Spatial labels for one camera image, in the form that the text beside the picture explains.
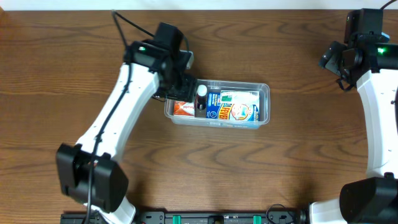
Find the red packet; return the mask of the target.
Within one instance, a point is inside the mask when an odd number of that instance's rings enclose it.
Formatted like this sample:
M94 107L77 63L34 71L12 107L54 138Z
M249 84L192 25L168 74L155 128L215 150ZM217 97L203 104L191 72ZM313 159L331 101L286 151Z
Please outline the red packet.
M195 116L194 103L187 103L184 101L174 102L174 116Z

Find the black bottle white cap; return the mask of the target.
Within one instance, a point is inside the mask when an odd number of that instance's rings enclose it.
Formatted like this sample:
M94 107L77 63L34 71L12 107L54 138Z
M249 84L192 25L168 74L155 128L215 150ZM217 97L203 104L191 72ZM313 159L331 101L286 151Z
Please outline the black bottle white cap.
M206 85L199 85L197 88L197 97L195 102L195 116L198 118L206 117L206 106L207 106L207 93L208 89Z

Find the blue KoolFever box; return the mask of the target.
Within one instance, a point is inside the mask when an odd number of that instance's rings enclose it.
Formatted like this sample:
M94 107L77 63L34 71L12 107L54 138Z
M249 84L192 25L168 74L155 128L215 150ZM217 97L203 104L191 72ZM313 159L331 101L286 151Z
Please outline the blue KoolFever box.
M222 103L220 93L208 94L206 118L232 121L259 121L259 104Z

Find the white toothpaste box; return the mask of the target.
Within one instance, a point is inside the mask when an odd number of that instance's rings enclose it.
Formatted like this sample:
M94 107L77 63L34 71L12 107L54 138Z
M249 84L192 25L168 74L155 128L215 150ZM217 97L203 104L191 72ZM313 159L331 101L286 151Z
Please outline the white toothpaste box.
M258 91L229 91L223 90L220 93L222 103L239 103L239 104L258 104L260 97Z

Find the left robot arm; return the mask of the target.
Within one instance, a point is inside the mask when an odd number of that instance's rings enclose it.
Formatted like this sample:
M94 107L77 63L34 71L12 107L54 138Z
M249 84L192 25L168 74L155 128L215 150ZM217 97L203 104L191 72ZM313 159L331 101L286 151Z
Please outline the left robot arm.
M193 102L197 79L186 70L193 52L180 50L183 33L161 22L153 38L126 47L118 80L99 115L75 145L56 153L64 195L86 205L85 223L99 212L107 223L132 223L128 178L119 163L139 115L152 98Z

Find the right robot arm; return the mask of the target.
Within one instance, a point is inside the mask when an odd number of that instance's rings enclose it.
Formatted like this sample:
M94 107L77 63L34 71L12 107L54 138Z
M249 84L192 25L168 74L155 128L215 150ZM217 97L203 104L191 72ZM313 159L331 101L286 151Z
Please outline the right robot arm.
M308 223L397 223L397 45L382 31L383 12L349 12L344 42L332 42L319 61L343 91L360 95L368 163L366 178L344 185L337 199L311 203Z

